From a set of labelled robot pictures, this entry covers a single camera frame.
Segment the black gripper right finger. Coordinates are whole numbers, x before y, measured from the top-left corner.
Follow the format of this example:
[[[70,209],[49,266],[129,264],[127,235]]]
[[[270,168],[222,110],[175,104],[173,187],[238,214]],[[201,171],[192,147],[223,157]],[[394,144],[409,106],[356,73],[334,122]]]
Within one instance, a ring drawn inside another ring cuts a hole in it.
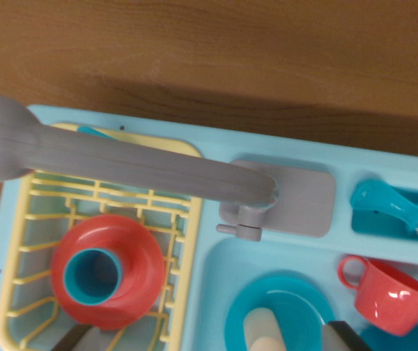
[[[371,351],[345,321],[330,321],[321,328],[322,351]]]

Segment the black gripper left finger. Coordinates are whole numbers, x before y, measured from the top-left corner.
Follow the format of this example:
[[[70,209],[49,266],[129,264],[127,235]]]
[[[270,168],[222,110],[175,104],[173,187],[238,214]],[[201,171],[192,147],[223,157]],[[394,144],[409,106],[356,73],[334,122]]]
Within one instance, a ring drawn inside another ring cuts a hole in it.
[[[101,333],[98,327],[79,324],[66,333],[53,347],[53,351],[98,351]]]

